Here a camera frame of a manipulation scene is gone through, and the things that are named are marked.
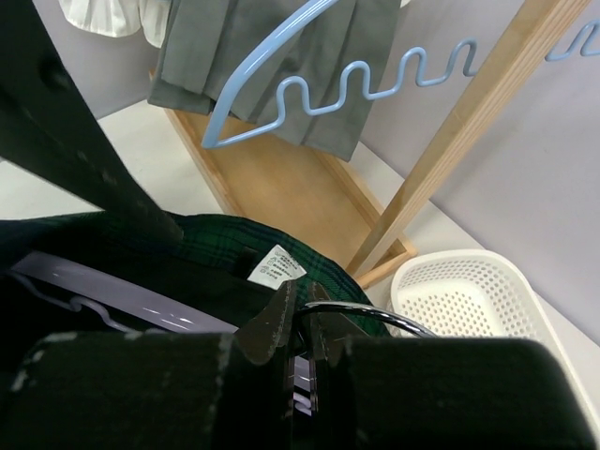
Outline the green plaid skirt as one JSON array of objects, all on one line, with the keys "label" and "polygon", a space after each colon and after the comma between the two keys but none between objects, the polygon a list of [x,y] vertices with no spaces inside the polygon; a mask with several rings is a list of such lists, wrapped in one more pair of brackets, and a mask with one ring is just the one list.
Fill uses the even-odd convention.
[{"label": "green plaid skirt", "polygon": [[30,277],[15,264],[32,251],[50,254],[163,295],[235,326],[261,312],[273,290],[251,273],[274,248],[303,268],[297,302],[322,298],[366,304],[368,297],[342,267],[280,230],[225,215],[176,216],[177,243],[138,233],[107,213],[1,223],[1,368],[10,370],[40,339],[61,332],[142,331],[148,323],[113,307],[73,305],[74,292]]}]

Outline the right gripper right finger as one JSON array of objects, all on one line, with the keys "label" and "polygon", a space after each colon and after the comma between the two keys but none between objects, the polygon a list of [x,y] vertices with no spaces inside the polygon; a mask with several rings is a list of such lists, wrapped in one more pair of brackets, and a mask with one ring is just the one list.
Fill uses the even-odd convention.
[{"label": "right gripper right finger", "polygon": [[590,449],[593,431],[563,368],[526,338],[372,337],[313,284],[307,303],[318,449]]}]

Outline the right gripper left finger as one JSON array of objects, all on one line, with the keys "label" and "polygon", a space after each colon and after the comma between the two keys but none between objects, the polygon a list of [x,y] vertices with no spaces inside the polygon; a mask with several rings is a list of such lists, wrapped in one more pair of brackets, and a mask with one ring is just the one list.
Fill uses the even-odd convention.
[{"label": "right gripper left finger", "polygon": [[288,449],[296,285],[233,333],[52,333],[1,403],[5,449]]}]

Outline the purple plastic hanger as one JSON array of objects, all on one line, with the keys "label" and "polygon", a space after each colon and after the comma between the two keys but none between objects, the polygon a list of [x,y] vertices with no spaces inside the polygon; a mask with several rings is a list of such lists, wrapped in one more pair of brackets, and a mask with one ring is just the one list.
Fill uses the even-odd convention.
[{"label": "purple plastic hanger", "polygon": [[[296,280],[307,274],[307,271],[294,260],[281,247],[274,247],[266,257],[251,271],[247,281],[258,282],[270,290],[280,287],[284,281]],[[136,320],[149,323],[158,328],[158,331],[171,331],[175,333],[232,333],[237,328],[227,321],[218,319],[210,314],[193,307],[184,305],[165,295],[150,291],[142,286],[121,278],[110,276],[96,269],[81,264],[64,260],[52,255],[34,252],[22,259],[8,271],[7,276],[20,282],[23,290],[29,296],[39,293],[32,280],[48,281],[55,283],[60,288],[67,288],[72,293],[72,298],[67,301],[58,301],[50,297],[50,303],[66,310],[78,310],[86,307],[93,309],[104,321],[105,326],[115,330],[127,331],[128,328],[120,322],[113,320],[110,310],[116,310]],[[17,294],[10,296],[1,293],[1,319],[10,319],[11,325],[23,325],[25,314],[9,313],[8,307],[16,306]],[[402,318],[397,314],[387,313],[382,310],[375,311],[381,319],[387,318],[393,326],[408,331],[416,337],[433,337],[434,335],[416,322]],[[260,387],[259,382],[266,382],[267,376],[259,376],[258,381],[251,382],[250,387],[244,387],[237,396],[240,403],[244,402],[251,410],[258,411],[259,406],[266,406],[268,390]]]}]

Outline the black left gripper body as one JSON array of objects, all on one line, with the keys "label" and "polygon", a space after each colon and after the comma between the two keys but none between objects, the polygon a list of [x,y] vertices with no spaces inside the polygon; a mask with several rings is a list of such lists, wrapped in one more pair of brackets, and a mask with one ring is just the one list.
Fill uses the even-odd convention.
[{"label": "black left gripper body", "polygon": [[144,233],[183,236],[130,175],[30,1],[1,4],[1,157]]}]

